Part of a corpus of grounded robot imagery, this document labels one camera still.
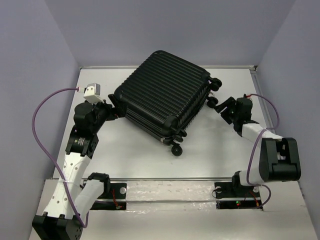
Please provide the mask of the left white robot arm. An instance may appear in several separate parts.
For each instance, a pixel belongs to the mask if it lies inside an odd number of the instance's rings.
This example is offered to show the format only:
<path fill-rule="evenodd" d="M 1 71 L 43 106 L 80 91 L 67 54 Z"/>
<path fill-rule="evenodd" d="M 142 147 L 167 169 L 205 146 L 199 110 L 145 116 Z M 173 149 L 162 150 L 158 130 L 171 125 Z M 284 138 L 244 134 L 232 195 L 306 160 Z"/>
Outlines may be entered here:
<path fill-rule="evenodd" d="M 127 106 L 114 94 L 111 103 L 95 96 L 74 108 L 74 125 L 65 149 L 64 162 L 54 165 L 60 177 L 53 195 L 40 215 L 35 215 L 32 227 L 42 240 L 79 240 L 88 226 L 89 211 L 98 197 L 110 194 L 111 181 L 106 173 L 93 172 L 81 185 L 86 168 L 98 145 L 98 131 L 107 121 L 123 118 Z"/>

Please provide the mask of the black hard-shell suitcase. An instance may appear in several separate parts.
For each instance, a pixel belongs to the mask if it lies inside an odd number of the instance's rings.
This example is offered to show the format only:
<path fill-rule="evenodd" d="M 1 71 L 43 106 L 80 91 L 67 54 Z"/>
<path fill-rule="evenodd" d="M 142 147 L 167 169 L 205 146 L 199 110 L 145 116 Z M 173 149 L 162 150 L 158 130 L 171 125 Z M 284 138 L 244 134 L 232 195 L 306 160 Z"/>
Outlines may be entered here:
<path fill-rule="evenodd" d="M 204 68 L 164 50 L 153 52 L 114 91 L 114 97 L 127 105 L 125 117 L 153 136 L 171 153 L 183 153 L 180 144 L 186 128 L 222 81 Z"/>

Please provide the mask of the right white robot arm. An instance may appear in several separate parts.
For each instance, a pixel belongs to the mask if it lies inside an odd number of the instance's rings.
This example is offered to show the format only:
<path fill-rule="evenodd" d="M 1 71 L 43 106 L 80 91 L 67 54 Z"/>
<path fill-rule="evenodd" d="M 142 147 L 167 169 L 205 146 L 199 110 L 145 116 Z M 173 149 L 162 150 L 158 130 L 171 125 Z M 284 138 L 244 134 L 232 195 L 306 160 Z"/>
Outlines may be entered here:
<path fill-rule="evenodd" d="M 296 182 L 302 175 L 297 141 L 262 127 L 252 119 L 252 108 L 253 102 L 247 95 L 229 97 L 214 107 L 240 137 L 253 143 L 247 169 L 232 176 L 230 190 L 235 196 L 265 183 Z"/>

